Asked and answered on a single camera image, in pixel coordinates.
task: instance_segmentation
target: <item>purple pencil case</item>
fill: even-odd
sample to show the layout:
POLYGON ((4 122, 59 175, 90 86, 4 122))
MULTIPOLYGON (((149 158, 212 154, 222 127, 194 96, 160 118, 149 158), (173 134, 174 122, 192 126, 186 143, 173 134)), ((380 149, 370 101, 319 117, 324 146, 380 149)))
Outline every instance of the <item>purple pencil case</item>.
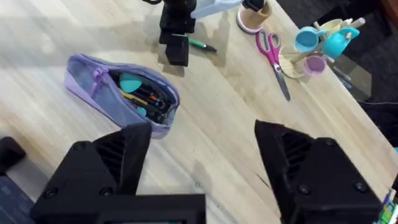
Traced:
POLYGON ((152 125, 152 137, 157 139, 163 138, 169 132, 180 104, 177 89, 159 72, 140 65, 111 63, 83 54, 69 58, 63 84, 120 127, 149 122, 152 125), (161 121, 143 115, 137 110, 139 105, 122 96, 115 82, 115 78, 121 73, 139 77, 164 97, 168 107, 162 113, 161 121))

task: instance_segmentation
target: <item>table surface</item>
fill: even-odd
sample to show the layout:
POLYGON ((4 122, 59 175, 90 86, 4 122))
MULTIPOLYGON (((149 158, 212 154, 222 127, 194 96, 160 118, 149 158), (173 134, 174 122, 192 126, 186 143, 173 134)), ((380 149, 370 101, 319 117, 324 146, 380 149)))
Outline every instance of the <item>table surface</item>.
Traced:
MULTIPOLYGON (((264 28, 292 43, 297 27, 269 2, 273 15, 264 28)), ((192 37, 219 52, 190 49, 189 67, 181 68, 165 65, 158 44, 161 4, 1 1, 0 135, 16 138, 38 169, 11 177, 35 199, 35 175, 50 177, 75 141, 119 129, 62 85, 68 57, 83 52, 158 70, 180 92, 171 132, 150 144, 139 194, 205 193, 208 223, 279 223, 272 190, 261 180, 269 183, 254 135, 260 119, 335 138, 382 198, 398 171, 392 146, 330 70, 305 82, 286 79, 286 101, 254 36, 238 28, 237 10, 197 20, 192 37)))

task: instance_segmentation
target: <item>blue toy cup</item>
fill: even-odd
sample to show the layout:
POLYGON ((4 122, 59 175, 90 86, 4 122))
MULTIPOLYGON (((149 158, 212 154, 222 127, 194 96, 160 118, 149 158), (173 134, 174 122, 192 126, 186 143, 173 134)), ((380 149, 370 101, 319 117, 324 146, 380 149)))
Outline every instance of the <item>blue toy cup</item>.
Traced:
POLYGON ((317 47, 319 36, 325 33, 324 30, 317 30, 314 27, 303 27, 296 34, 294 47, 301 52, 309 52, 317 47))
POLYGON ((343 53, 344 49, 348 46, 351 40, 358 35, 359 30, 352 27, 344 27, 340 31, 335 32, 326 38, 322 46, 322 53, 333 59, 336 59, 343 53), (351 33, 350 38, 346 38, 348 33, 351 33))

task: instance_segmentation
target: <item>green pen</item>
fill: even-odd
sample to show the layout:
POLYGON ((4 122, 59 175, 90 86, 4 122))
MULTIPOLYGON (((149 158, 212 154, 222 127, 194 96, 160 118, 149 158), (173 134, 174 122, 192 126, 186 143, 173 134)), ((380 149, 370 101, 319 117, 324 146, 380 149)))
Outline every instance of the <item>green pen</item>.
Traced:
MULTIPOLYGON (((172 35, 176 35, 176 36, 180 36, 180 37, 188 37, 187 35, 182 35, 182 34, 172 34, 172 35)), ((192 38, 188 37, 188 41, 189 41, 189 44, 191 44, 193 46, 196 46, 196 47, 199 47, 202 50, 205 50, 207 52, 217 53, 217 49, 215 49, 214 47, 212 47, 210 45, 207 45, 207 44, 205 44, 203 42, 200 42, 199 40, 195 40, 195 39, 192 39, 192 38)))

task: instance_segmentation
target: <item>tape roll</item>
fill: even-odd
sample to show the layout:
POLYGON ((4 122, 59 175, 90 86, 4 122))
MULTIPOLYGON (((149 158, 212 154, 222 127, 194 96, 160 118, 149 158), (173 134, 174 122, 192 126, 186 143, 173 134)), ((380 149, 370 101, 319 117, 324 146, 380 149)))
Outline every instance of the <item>tape roll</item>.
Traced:
POLYGON ((262 29, 262 23, 271 15, 271 7, 265 4, 260 11, 242 9, 238 11, 236 20, 240 28, 248 34, 255 34, 262 29))

